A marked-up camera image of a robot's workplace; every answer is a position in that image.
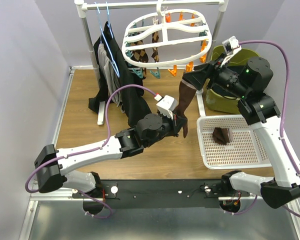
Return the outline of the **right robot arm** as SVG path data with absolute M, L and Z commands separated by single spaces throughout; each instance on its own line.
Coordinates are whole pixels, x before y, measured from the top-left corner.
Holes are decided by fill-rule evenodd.
M 258 195 L 269 207 L 278 209 L 300 198 L 300 161 L 280 125 L 283 112 L 264 92 L 273 71 L 270 63 L 260 56 L 249 58 L 240 72 L 228 68 L 224 61 L 221 55 L 215 61 L 198 65 L 193 71 L 184 73 L 182 81 L 196 90 L 208 82 L 209 87 L 217 85 L 239 99 L 238 110 L 261 141 L 274 177 L 234 170 L 221 177 L 220 191 L 226 196 L 237 191 Z

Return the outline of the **white round clip hanger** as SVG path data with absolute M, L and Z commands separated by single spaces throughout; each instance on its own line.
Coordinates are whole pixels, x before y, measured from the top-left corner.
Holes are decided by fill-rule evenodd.
M 177 8 L 162 9 L 163 1 L 156 4 L 156 12 L 136 18 L 125 29 L 121 52 L 124 59 L 137 67 L 156 68 L 167 67 L 192 62 L 203 57 L 210 50 L 213 36 L 205 16 L 197 10 Z M 159 33 L 159 41 L 152 43 L 152 33 Z M 130 43 L 143 40 L 143 45 L 130 46 Z M 185 58 L 171 59 L 159 62 L 138 62 L 131 59 L 132 51 L 152 49 L 153 47 L 181 46 L 200 43 L 201 49 L 196 54 Z

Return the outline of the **brown striped sock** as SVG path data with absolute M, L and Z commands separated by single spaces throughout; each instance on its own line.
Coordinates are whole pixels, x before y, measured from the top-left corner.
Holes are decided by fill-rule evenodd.
M 183 78 L 180 81 L 179 84 L 179 97 L 178 97 L 178 106 L 175 108 L 175 111 L 178 116 L 185 119 L 185 122 L 183 123 L 183 137 L 186 138 L 188 134 L 188 119 L 185 115 L 185 111 L 189 107 L 190 103 L 192 102 L 197 89 L 190 84 L 189 82 L 185 81 Z
M 215 127 L 212 133 L 215 143 L 220 145 L 227 145 L 233 141 L 233 131 L 231 128 Z

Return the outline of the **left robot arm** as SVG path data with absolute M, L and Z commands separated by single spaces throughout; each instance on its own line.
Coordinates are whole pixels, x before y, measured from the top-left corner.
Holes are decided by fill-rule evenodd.
M 76 189 L 94 198 L 102 183 L 95 172 L 78 169 L 107 160 L 119 160 L 141 154 L 145 148 L 165 137 L 178 137 L 187 118 L 176 113 L 172 117 L 150 113 L 134 127 L 124 129 L 109 139 L 74 148 L 56 149 L 53 144 L 43 147 L 34 162 L 39 193 L 60 188 Z

